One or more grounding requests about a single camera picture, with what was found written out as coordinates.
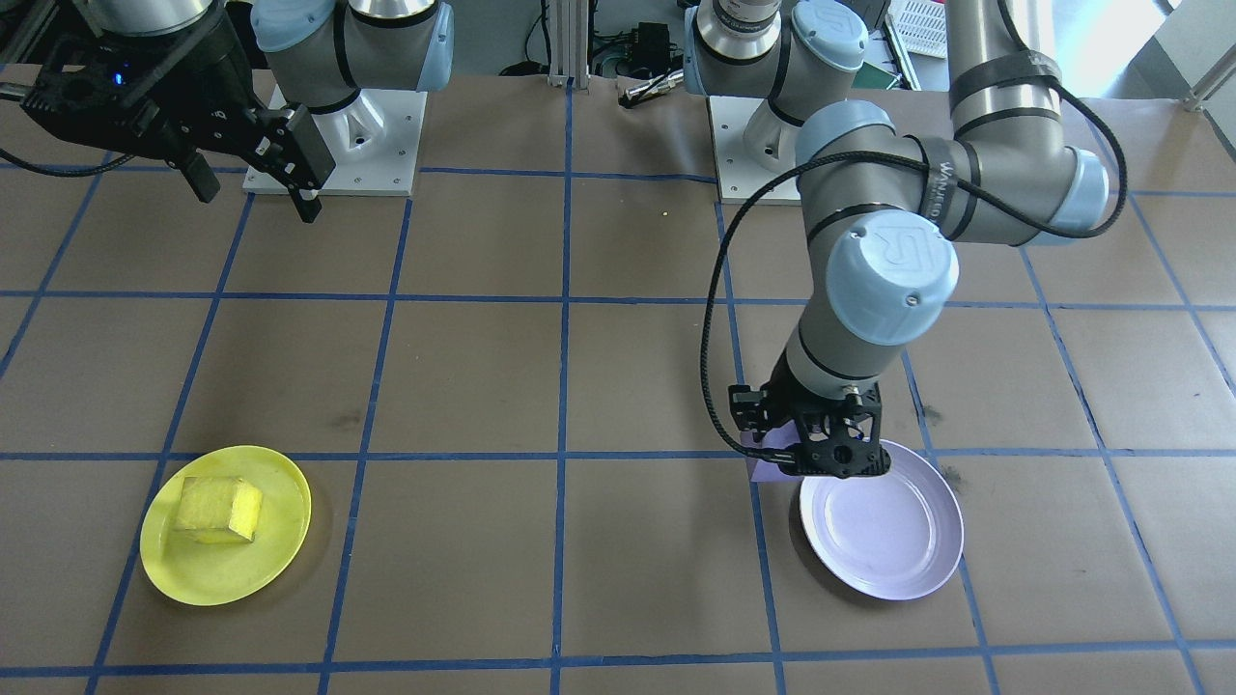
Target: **floor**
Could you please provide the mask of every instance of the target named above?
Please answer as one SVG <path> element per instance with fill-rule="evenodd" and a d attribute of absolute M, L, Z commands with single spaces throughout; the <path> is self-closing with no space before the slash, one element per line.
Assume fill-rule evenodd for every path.
<path fill-rule="evenodd" d="M 734 210 L 706 106 L 617 94 L 457 78 L 414 203 L 310 226 L 226 158 L 206 207 L 151 162 L 0 167 L 0 693 L 1236 693 L 1236 166 L 1203 116 L 1093 101 L 1130 156 L 1121 223 L 959 249 L 884 392 L 965 556 L 887 603 L 711 432 L 697 341 Z M 948 132 L 943 94 L 863 96 Z M 103 158 L 4 115 L 17 153 Z M 751 214 L 719 386 L 768 375 L 805 256 L 797 210 Z M 239 443 L 300 465 L 315 521 L 268 587 L 180 606 L 136 561 L 142 511 Z"/>

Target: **metal frame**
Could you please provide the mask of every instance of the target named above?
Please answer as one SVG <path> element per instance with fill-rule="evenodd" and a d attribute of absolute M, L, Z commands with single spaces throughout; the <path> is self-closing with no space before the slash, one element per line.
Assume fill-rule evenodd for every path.
<path fill-rule="evenodd" d="M 1236 45 L 1229 48 L 1224 57 L 1219 58 L 1219 62 L 1201 75 L 1198 84 L 1189 89 L 1189 96 L 1184 100 L 1185 110 L 1200 111 L 1201 103 L 1214 96 L 1215 92 L 1227 84 L 1234 74 L 1236 74 Z"/>
<path fill-rule="evenodd" d="M 708 121 L 712 124 L 712 156 L 717 162 L 717 189 L 722 203 L 743 203 L 776 174 L 747 152 L 743 131 L 763 99 L 709 96 Z M 797 205 L 798 189 L 787 181 L 760 198 L 756 205 Z"/>
<path fill-rule="evenodd" d="M 424 125 L 424 92 L 367 89 L 365 93 L 386 116 L 382 148 L 361 161 L 337 162 L 320 195 L 387 195 L 410 197 Z M 271 105 L 283 104 L 283 94 L 274 88 Z M 257 194 L 283 194 L 287 188 L 268 174 L 252 167 L 245 174 L 243 189 Z"/>
<path fill-rule="evenodd" d="M 588 0 L 550 0 L 549 83 L 554 87 L 588 88 L 590 15 Z"/>

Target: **yellow sponge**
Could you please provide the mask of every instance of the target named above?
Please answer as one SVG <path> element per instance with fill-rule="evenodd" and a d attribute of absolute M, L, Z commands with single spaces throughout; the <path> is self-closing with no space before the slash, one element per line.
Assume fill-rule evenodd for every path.
<path fill-rule="evenodd" d="M 173 528 L 198 543 L 252 543 L 262 491 L 240 477 L 185 477 Z"/>

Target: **black cable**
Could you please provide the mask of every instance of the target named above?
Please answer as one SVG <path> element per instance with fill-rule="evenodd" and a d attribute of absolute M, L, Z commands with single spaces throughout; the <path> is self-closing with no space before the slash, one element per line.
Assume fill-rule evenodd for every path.
<path fill-rule="evenodd" d="M 1017 32 L 1017 27 L 1012 22 L 1012 17 L 1009 14 L 1009 7 L 1005 4 L 1005 0 L 996 0 L 996 6 L 1000 10 L 1000 17 L 1004 21 L 1005 30 L 1009 32 L 1009 36 L 1012 40 L 1014 45 L 1018 48 L 1018 51 L 1027 51 L 1028 46 L 1026 46 L 1025 41 L 1022 41 L 1021 38 L 1021 35 Z M 1107 145 L 1111 146 L 1112 155 L 1116 160 L 1116 176 L 1119 178 L 1120 188 L 1116 192 L 1116 205 L 1112 209 L 1111 214 L 1107 216 L 1107 219 L 1104 220 L 1103 224 L 1100 224 L 1099 226 L 1086 231 L 1057 229 L 1053 228 L 1052 225 L 1035 220 L 1030 215 L 1022 213 L 1021 210 L 1017 210 L 1016 208 L 1004 202 L 997 195 L 985 190 L 981 185 L 975 185 L 968 181 L 962 181 L 962 179 L 958 179 L 955 184 L 959 189 L 964 190 L 965 193 L 974 195 L 979 200 L 983 200 L 984 203 L 994 207 L 995 209 L 1011 216 L 1012 219 L 1027 226 L 1037 229 L 1041 232 L 1046 231 L 1048 234 L 1053 234 L 1056 236 L 1063 236 L 1065 239 L 1090 239 L 1103 234 L 1109 228 L 1111 228 L 1111 225 L 1115 224 L 1116 219 L 1120 216 L 1120 213 L 1124 210 L 1125 199 L 1127 197 L 1127 184 L 1128 184 L 1128 171 L 1125 162 L 1125 152 L 1120 147 L 1120 142 L 1116 140 L 1116 135 L 1111 131 L 1107 124 L 1104 122 L 1104 120 L 1099 117 L 1099 115 L 1095 114 L 1089 106 L 1086 106 L 1077 95 L 1065 89 L 1064 85 L 1060 84 L 1058 79 L 1051 79 L 1048 82 L 1048 88 L 1059 94 L 1060 99 L 1063 99 L 1074 109 L 1077 109 L 1083 116 L 1085 116 L 1086 120 L 1093 122 L 1095 127 L 1099 130 L 1099 132 L 1103 135 L 1104 140 L 1107 141 Z M 708 284 L 708 299 L 705 303 L 703 325 L 701 329 L 701 338 L 700 338 L 700 387 L 701 391 L 703 392 L 705 407 L 708 411 L 708 419 L 712 420 L 713 429 L 717 430 L 717 434 L 730 449 L 738 451 L 744 456 L 749 456 L 753 459 L 763 459 L 771 463 L 779 463 L 779 461 L 794 463 L 794 455 L 786 449 L 756 449 L 751 446 L 745 446 L 742 443 L 734 440 L 734 438 L 730 437 L 728 432 L 726 432 L 726 427 L 724 424 L 722 424 L 721 417 L 717 414 L 717 406 L 712 399 L 712 387 L 708 381 L 708 341 L 712 335 L 712 313 L 717 303 L 717 287 L 721 283 L 721 275 L 726 266 L 726 258 L 729 255 L 729 244 L 734 239 L 734 234 L 738 231 L 738 225 L 743 221 L 743 218 L 747 216 L 747 213 L 750 211 L 753 207 L 755 207 L 755 203 L 760 198 L 764 198 L 770 192 L 772 192 L 774 188 L 781 185 L 786 181 L 790 181 L 797 176 L 801 176 L 818 167 L 827 164 L 836 164 L 840 162 L 879 163 L 879 164 L 916 171 L 925 174 L 931 171 L 931 167 L 925 162 L 921 162 L 918 160 L 910 160 L 907 157 L 900 157 L 896 155 L 889 155 L 886 152 L 873 152 L 873 151 L 837 152 L 833 155 L 826 155 L 823 157 L 812 160 L 805 164 L 800 164 L 782 174 L 779 174 L 772 181 L 761 185 L 760 189 L 756 190 L 754 194 L 751 194 L 751 197 L 748 198 L 738 209 L 738 211 L 734 214 L 734 219 L 730 220 L 729 226 L 726 228 L 724 236 L 722 236 L 721 239 L 721 247 L 717 250 L 717 262 L 713 265 L 712 278 Z"/>
<path fill-rule="evenodd" d="M 132 158 L 133 158 L 133 155 L 125 155 L 124 157 L 120 157 L 119 160 L 112 160 L 112 161 L 108 162 L 106 164 L 101 164 L 101 166 L 98 166 L 98 167 L 90 167 L 88 169 L 53 169 L 53 168 L 48 168 L 48 167 L 41 167 L 38 164 L 32 164 L 32 163 L 27 162 L 26 160 L 22 160 L 21 157 L 17 157 L 16 155 L 9 152 L 7 150 L 0 148 L 0 160 L 5 160 L 6 162 L 9 162 L 11 164 L 15 164 L 17 168 L 26 169 L 27 172 L 33 172 L 33 173 L 43 174 L 43 176 L 53 176 L 53 177 L 57 177 L 57 178 L 84 178 L 84 177 L 89 177 L 89 176 L 98 176 L 98 174 L 101 174 L 101 173 L 108 173 L 108 172 L 110 172 L 111 169 L 114 169 L 116 167 L 121 167 L 121 166 L 126 164 Z"/>
<path fill-rule="evenodd" d="M 549 47 L 549 0 L 541 0 L 541 35 L 545 36 L 545 64 L 554 64 L 554 53 Z"/>
<path fill-rule="evenodd" d="M 1017 48 L 1017 51 L 1022 52 L 1030 51 L 1030 46 L 1027 46 L 1026 42 L 1021 38 L 1021 33 L 1017 31 L 1017 25 L 1012 21 L 1012 14 L 1009 12 L 1007 1 L 996 0 L 996 9 L 1000 11 L 1000 21 L 1004 23 L 1005 31 L 1009 32 L 1009 38 L 1012 40 L 1012 43 Z M 1109 228 L 1111 228 L 1111 225 L 1116 224 L 1116 219 L 1120 218 L 1120 213 L 1125 210 L 1125 203 L 1128 198 L 1128 167 L 1127 163 L 1125 162 L 1125 150 L 1120 146 L 1120 141 L 1116 140 L 1116 134 L 1111 131 L 1111 127 L 1109 127 L 1107 124 L 1104 122 L 1101 117 L 1099 117 L 1099 114 L 1095 114 L 1094 110 L 1090 109 L 1090 106 L 1083 103 L 1082 99 L 1079 99 L 1075 94 L 1069 92 L 1068 88 L 1065 88 L 1060 83 L 1059 78 L 1048 77 L 1046 79 L 1048 89 L 1056 92 L 1056 94 L 1058 94 L 1063 101 L 1068 103 L 1070 106 L 1077 109 L 1078 113 L 1082 114 L 1082 116 L 1084 116 L 1088 121 L 1094 124 L 1094 127 L 1098 129 L 1099 132 L 1103 135 L 1103 139 L 1107 142 L 1107 146 L 1111 147 L 1111 155 L 1116 160 L 1116 205 L 1111 209 L 1111 214 L 1107 215 L 1107 219 L 1104 220 L 1103 224 L 1091 230 L 1093 234 L 1089 235 L 1089 236 L 1098 236 L 1104 231 L 1106 231 Z M 1053 231 L 1052 234 L 1057 234 L 1058 236 L 1067 236 L 1057 231 Z M 1073 236 L 1070 239 L 1086 239 L 1086 236 L 1082 237 Z"/>
<path fill-rule="evenodd" d="M 885 164 L 890 167 L 900 167 L 910 171 L 916 171 L 923 174 L 931 172 L 931 167 L 925 162 L 921 162 L 918 160 L 911 160 L 908 157 L 901 157 L 897 155 L 889 155 L 887 152 L 874 152 L 866 150 L 853 151 L 853 152 L 836 152 L 833 155 L 826 155 L 823 157 L 812 160 L 805 164 L 800 164 L 782 174 L 779 174 L 772 181 L 765 183 L 764 185 L 760 187 L 759 190 L 751 194 L 751 197 L 743 203 L 743 205 L 738 209 L 738 213 L 734 214 L 734 219 L 729 221 L 729 226 L 726 229 L 726 235 L 722 236 L 721 239 L 721 247 L 717 251 L 717 262 L 713 265 L 712 279 L 709 281 L 708 284 L 708 299 L 705 303 L 703 326 L 701 330 L 702 335 L 700 339 L 700 386 L 703 392 L 705 407 L 708 409 L 708 419 L 712 420 L 713 429 L 717 430 L 717 434 L 721 435 L 721 439 L 730 449 L 738 451 L 744 456 L 750 456 L 753 459 L 763 459 L 772 463 L 777 461 L 792 463 L 794 460 L 792 454 L 790 454 L 785 449 L 753 449 L 750 446 L 744 446 L 743 444 L 735 441 L 734 438 L 730 437 L 728 432 L 726 432 L 726 427 L 722 424 L 721 417 L 717 414 L 716 403 L 712 399 L 712 387 L 708 382 L 708 340 L 712 334 L 712 312 L 713 307 L 717 303 L 717 286 L 721 283 L 721 273 L 724 270 L 726 258 L 729 255 L 729 244 L 734 239 L 734 234 L 738 231 L 738 225 L 743 221 L 743 218 L 747 216 L 747 213 L 753 207 L 755 207 L 755 203 L 760 198 L 764 198 L 777 185 L 781 185 L 782 183 L 800 174 L 803 174 L 818 167 L 823 167 L 827 164 L 836 164 L 840 162 Z M 1109 218 L 1103 225 L 1085 232 L 1056 229 L 1048 224 L 1043 224 L 1038 220 L 1035 220 L 1033 218 L 1031 218 L 1026 213 L 1022 213 L 1021 210 L 1017 210 L 1016 208 L 1005 203 L 1001 198 L 988 192 L 980 185 L 975 185 L 968 181 L 958 179 L 957 187 L 1027 226 L 1032 226 L 1039 231 L 1046 231 L 1048 234 L 1054 234 L 1057 236 L 1064 236 L 1068 239 L 1089 239 L 1093 236 L 1098 236 L 1109 226 L 1111 226 L 1111 224 L 1115 221 L 1115 216 Z"/>

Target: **black strap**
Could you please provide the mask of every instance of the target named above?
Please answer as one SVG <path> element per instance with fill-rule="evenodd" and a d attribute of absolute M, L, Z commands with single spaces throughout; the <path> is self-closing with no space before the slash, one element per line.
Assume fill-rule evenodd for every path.
<path fill-rule="evenodd" d="M 970 161 L 970 183 L 974 185 L 983 185 L 983 169 L 979 166 L 979 155 L 974 151 L 974 146 L 964 140 L 958 140 L 962 143 L 962 148 L 965 150 L 965 157 Z M 957 241 L 965 229 L 970 226 L 970 220 L 974 219 L 974 209 L 978 207 L 979 199 L 974 195 L 965 197 L 965 214 L 962 215 L 962 221 L 957 223 L 957 228 L 953 232 L 948 235 L 949 241 Z"/>
<path fill-rule="evenodd" d="M 361 90 L 360 89 L 352 89 L 351 94 L 349 94 L 347 96 L 344 96 L 339 101 L 335 101 L 334 104 L 326 104 L 325 106 L 313 106 L 313 108 L 309 109 L 309 113 L 313 114 L 313 115 L 315 115 L 315 116 L 321 116 L 321 115 L 325 115 L 325 114 L 334 114 L 335 111 L 340 111 L 342 109 L 346 109 L 346 108 L 351 106 L 352 103 L 356 101 L 360 96 L 361 96 Z"/>
<path fill-rule="evenodd" d="M 796 119 L 790 114 L 782 111 L 781 108 L 776 105 L 776 101 L 772 101 L 771 99 L 769 99 L 769 110 L 772 111 L 772 115 L 792 125 L 794 127 L 802 127 L 802 124 L 807 122 L 802 119 Z"/>
<path fill-rule="evenodd" d="M 828 229 L 828 226 L 832 225 L 833 223 L 840 221 L 845 218 L 865 215 L 868 213 L 874 213 L 876 210 L 900 210 L 900 209 L 901 208 L 896 205 L 889 205 L 887 203 L 863 203 L 859 205 L 850 205 L 848 208 L 842 208 L 840 210 L 837 210 L 836 213 L 819 220 L 818 223 L 815 224 L 815 226 L 811 228 L 811 230 L 807 232 L 807 246 L 811 246 L 811 242 L 815 241 L 817 236 L 819 236 L 819 232 Z"/>
<path fill-rule="evenodd" d="M 344 47 L 344 19 L 347 12 L 344 6 L 335 7 L 335 62 L 339 63 L 339 74 L 347 87 L 356 88 L 356 78 L 352 77 L 352 67 L 347 64 L 347 48 Z"/>
<path fill-rule="evenodd" d="M 941 226 L 941 220 L 948 216 L 948 209 L 953 204 L 953 193 L 957 192 L 957 162 L 953 161 L 950 141 L 943 137 L 913 135 L 906 137 L 918 143 L 923 161 L 931 167 L 923 177 L 923 197 L 918 204 L 918 215 Z"/>
<path fill-rule="evenodd" d="M 955 109 L 967 96 L 989 87 L 1059 79 L 1060 68 L 1056 61 L 1038 51 L 1021 51 L 993 58 L 962 73 L 948 90 L 948 103 L 949 108 Z"/>
<path fill-rule="evenodd" d="M 712 0 L 712 14 L 716 15 L 717 20 L 721 21 L 726 28 L 735 33 L 759 33 L 769 27 L 776 20 L 776 12 L 764 17 L 758 22 L 744 22 L 743 20 L 730 15 L 722 6 L 721 0 Z"/>
<path fill-rule="evenodd" d="M 781 88 L 785 87 L 785 75 L 790 72 L 790 45 L 794 40 L 786 33 L 781 33 L 781 53 L 777 57 L 776 63 L 776 77 L 772 78 L 772 89 L 769 90 L 768 100 L 772 103 L 777 96 L 781 95 Z"/>
<path fill-rule="evenodd" d="M 396 19 L 371 17 L 368 15 L 357 12 L 356 7 L 352 7 L 351 10 L 352 10 L 352 17 L 355 17 L 356 21 L 363 25 L 376 26 L 378 28 L 408 28 L 409 26 L 417 26 L 421 22 L 434 19 L 434 15 L 438 14 L 438 7 L 440 6 L 441 2 L 434 2 L 426 10 L 421 10 L 415 15 L 408 15 L 407 17 L 396 17 Z"/>

